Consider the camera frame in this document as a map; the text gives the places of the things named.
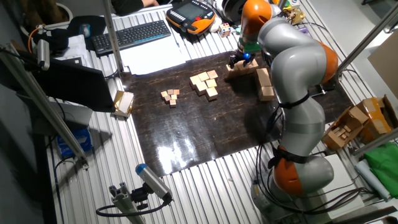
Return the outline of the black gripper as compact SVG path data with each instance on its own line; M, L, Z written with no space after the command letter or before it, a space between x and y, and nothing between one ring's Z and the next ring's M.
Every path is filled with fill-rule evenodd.
M243 60L245 65L248 64L249 66L251 66L254 59L255 55L252 55L250 53L236 52L234 55L229 56L228 65L230 69L233 69L236 63Z

